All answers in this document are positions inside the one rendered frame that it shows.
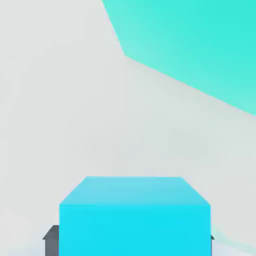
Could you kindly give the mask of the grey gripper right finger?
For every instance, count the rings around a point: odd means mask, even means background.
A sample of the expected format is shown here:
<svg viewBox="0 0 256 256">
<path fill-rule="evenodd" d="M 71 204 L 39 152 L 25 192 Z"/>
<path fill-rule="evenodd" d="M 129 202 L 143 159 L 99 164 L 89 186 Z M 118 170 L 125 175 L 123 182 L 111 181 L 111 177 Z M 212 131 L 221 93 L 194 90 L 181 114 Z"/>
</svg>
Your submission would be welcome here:
<svg viewBox="0 0 256 256">
<path fill-rule="evenodd" d="M 240 252 L 230 245 L 216 241 L 211 235 L 211 256 L 240 256 Z"/>
</svg>

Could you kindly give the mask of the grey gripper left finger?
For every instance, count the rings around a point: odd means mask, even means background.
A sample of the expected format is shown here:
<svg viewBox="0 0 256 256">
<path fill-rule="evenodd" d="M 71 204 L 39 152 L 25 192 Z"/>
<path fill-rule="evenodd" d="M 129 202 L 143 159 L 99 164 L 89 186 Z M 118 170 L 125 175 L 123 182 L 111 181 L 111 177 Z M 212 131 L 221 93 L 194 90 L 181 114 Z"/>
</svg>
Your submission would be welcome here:
<svg viewBox="0 0 256 256">
<path fill-rule="evenodd" d="M 36 235 L 28 246 L 27 256 L 59 256 L 59 225 L 52 225 L 45 234 Z"/>
</svg>

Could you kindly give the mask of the small cyan cube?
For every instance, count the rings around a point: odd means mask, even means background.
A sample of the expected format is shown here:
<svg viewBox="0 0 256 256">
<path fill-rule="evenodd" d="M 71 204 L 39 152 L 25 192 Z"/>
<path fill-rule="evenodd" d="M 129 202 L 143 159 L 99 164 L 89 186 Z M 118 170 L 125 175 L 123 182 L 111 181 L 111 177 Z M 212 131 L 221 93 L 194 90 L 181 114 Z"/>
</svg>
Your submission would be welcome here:
<svg viewBox="0 0 256 256">
<path fill-rule="evenodd" d="M 180 177 L 88 176 L 59 205 L 59 256 L 211 256 L 211 207 Z"/>
</svg>

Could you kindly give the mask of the large turquoise box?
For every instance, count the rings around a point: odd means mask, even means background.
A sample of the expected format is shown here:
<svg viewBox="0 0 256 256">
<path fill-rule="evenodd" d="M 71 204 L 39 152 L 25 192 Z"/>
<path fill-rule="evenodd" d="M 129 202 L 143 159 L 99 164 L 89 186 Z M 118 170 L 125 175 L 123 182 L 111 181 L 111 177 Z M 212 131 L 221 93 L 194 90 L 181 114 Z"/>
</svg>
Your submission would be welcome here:
<svg viewBox="0 0 256 256">
<path fill-rule="evenodd" d="M 256 0 L 102 0 L 124 54 L 256 116 Z"/>
</svg>

